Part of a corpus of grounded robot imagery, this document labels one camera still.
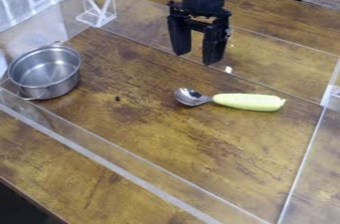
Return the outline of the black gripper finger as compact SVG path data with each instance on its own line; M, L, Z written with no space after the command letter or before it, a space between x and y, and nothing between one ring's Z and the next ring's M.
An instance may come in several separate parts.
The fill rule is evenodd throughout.
M208 26L203 36L203 63L208 66L217 63L224 55L227 40L229 37L228 29L217 29Z
M183 18L168 16L169 41L173 52L180 56L191 51L191 28Z

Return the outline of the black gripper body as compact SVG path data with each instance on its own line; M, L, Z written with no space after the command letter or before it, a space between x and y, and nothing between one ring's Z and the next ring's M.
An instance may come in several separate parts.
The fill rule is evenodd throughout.
M224 9L224 0L169 1L169 32L189 34L196 30L204 34L227 34L231 12Z

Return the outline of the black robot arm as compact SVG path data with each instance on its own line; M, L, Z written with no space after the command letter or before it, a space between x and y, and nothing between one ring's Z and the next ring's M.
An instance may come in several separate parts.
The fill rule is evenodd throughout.
M191 32L203 34L201 58L208 66L223 58L231 35L231 11L223 8L224 0L181 0L168 2L168 28L173 52L180 56L191 51Z

